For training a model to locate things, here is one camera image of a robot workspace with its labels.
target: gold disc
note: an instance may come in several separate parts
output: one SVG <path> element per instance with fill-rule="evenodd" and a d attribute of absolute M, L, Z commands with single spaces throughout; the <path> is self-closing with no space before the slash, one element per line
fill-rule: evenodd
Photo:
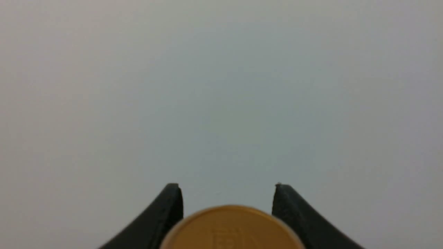
<path fill-rule="evenodd" d="M 283 222 L 245 206 L 219 206 L 195 213 L 167 234 L 160 249 L 304 249 Z"/>

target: coin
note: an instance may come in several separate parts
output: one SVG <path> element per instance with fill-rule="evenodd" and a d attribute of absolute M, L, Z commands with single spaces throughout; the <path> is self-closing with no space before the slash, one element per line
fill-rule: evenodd
<path fill-rule="evenodd" d="M 160 249 L 304 249 L 282 221 L 246 206 L 218 206 L 179 222 Z"/>

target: black plastic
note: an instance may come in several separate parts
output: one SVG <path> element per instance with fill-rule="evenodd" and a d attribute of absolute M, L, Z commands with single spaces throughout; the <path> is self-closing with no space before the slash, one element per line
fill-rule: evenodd
<path fill-rule="evenodd" d="M 330 224 L 289 185 L 277 184 L 272 215 L 290 226 L 306 249 L 363 249 Z"/>
<path fill-rule="evenodd" d="M 158 249 L 169 230 L 183 219 L 182 191 L 170 183 L 132 223 L 101 249 Z"/>

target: coin rim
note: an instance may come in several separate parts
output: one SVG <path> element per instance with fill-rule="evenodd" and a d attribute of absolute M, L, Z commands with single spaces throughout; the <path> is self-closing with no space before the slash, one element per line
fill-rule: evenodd
<path fill-rule="evenodd" d="M 197 219 L 198 217 L 205 215 L 206 213 L 209 213 L 211 211 L 214 210 L 219 210 L 219 209 L 228 209 L 228 210 L 240 210 L 240 211 L 244 211 L 244 212 L 249 212 L 249 213 L 254 213 L 257 214 L 261 217 L 264 217 L 267 220 L 270 220 L 274 223 L 276 223 L 278 226 L 282 227 L 283 230 L 287 233 L 287 235 L 293 239 L 293 241 L 295 242 L 295 245 L 298 246 L 299 249 L 305 249 L 304 244 L 302 243 L 302 241 L 300 240 L 299 236 L 288 226 L 286 225 L 286 223 L 284 223 L 283 221 L 281 221 L 280 219 L 267 214 L 261 210 L 258 210 L 256 208 L 253 207 L 249 207 L 249 206 L 243 206 L 243 205 L 221 205 L 221 206 L 213 206 L 210 208 L 206 208 L 203 209 L 201 211 L 198 211 L 194 214 L 192 214 L 191 216 L 188 216 L 186 218 L 184 218 L 183 220 L 179 221 L 170 231 L 169 233 L 167 233 L 167 235 L 165 236 L 165 238 L 163 239 L 161 245 L 160 245 L 160 249 L 171 249 L 171 245 L 174 242 L 174 238 L 176 237 L 176 235 L 180 232 L 180 230 L 185 227 L 186 225 L 188 225 L 191 221 Z"/>

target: gold coin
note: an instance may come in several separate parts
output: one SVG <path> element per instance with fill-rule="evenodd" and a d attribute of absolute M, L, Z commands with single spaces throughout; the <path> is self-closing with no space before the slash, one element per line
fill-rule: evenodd
<path fill-rule="evenodd" d="M 219 206 L 195 213 L 167 234 L 160 249 L 304 249 L 283 222 L 245 206 Z"/>

